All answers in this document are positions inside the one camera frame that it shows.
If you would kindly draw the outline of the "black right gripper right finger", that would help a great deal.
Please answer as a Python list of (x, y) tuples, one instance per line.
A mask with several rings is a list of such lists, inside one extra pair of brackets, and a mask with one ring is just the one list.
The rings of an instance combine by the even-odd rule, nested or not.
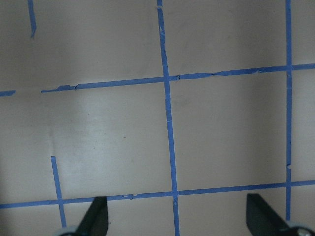
[(288, 236), (290, 227), (259, 194), (247, 194), (246, 226), (252, 236)]

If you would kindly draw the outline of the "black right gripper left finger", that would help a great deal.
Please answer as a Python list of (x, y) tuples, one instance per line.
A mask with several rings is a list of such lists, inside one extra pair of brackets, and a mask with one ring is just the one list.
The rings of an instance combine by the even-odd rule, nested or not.
[(95, 197), (75, 231), (76, 236), (106, 236), (109, 228), (107, 197)]

